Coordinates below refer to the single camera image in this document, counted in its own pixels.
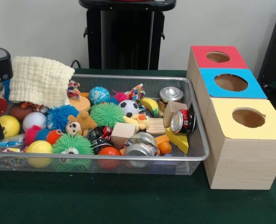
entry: washcloth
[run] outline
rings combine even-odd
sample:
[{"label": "washcloth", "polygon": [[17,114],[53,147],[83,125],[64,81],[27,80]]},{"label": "washcloth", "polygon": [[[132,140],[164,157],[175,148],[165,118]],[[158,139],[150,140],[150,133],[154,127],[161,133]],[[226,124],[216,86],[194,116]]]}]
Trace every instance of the washcloth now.
[{"label": "washcloth", "polygon": [[11,101],[27,101],[49,108],[69,103],[67,89],[75,70],[55,60],[16,57],[10,83]]}]

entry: wooden box with hole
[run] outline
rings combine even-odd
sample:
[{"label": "wooden box with hole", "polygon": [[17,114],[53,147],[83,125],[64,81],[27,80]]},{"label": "wooden box with hole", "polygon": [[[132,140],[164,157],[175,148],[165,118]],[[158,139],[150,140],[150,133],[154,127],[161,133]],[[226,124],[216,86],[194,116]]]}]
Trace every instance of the wooden box with hole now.
[{"label": "wooden box with hole", "polygon": [[233,46],[192,46],[188,62],[187,79],[194,89],[200,69],[247,69],[241,54]]},{"label": "wooden box with hole", "polygon": [[276,110],[266,99],[211,98],[204,161],[212,189],[270,189],[276,177]]},{"label": "wooden box with hole", "polygon": [[200,69],[195,94],[204,122],[211,97],[267,98],[249,69]]}]

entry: white baseball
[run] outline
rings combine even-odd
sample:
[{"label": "white baseball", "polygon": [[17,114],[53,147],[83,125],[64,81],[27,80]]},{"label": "white baseball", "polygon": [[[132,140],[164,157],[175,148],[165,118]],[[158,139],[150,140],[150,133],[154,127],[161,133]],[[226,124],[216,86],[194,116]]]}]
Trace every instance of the white baseball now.
[{"label": "white baseball", "polygon": [[27,129],[37,125],[39,127],[46,128],[46,116],[41,112],[32,112],[28,114],[23,120],[23,129],[26,131]]}]

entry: red can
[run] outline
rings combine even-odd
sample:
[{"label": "red can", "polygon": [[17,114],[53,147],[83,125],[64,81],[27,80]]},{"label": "red can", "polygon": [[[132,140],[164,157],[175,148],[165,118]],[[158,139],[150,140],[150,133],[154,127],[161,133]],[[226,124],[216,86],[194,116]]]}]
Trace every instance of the red can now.
[{"label": "red can", "polygon": [[193,133],[196,125],[195,114],[190,110],[179,110],[171,119],[171,130],[175,133]]}]

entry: blue patterned ball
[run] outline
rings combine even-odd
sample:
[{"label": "blue patterned ball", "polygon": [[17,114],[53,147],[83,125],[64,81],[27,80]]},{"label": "blue patterned ball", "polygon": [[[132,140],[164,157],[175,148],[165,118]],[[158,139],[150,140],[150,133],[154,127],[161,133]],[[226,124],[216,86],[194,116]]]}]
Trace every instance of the blue patterned ball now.
[{"label": "blue patterned ball", "polygon": [[109,91],[106,90],[105,88],[98,86],[93,88],[90,91],[90,102],[93,105],[100,104],[102,102],[107,102],[110,99],[110,94]]}]

